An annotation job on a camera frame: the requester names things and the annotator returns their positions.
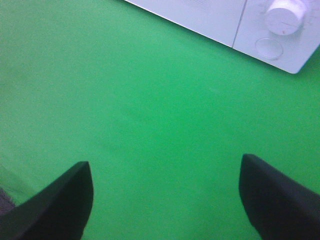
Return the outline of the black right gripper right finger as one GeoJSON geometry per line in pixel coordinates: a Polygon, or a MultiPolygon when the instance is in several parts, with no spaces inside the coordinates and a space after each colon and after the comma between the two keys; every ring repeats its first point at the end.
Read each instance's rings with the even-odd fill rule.
{"type": "Polygon", "coordinates": [[[263,240],[318,240],[320,196],[254,154],[241,159],[238,189],[263,240]]]}

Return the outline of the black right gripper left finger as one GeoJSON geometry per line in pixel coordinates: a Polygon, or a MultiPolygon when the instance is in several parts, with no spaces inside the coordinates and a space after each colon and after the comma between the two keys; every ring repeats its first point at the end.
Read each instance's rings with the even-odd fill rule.
{"type": "Polygon", "coordinates": [[[94,200],[90,164],[80,161],[0,217],[2,240],[80,240],[94,200]]]}

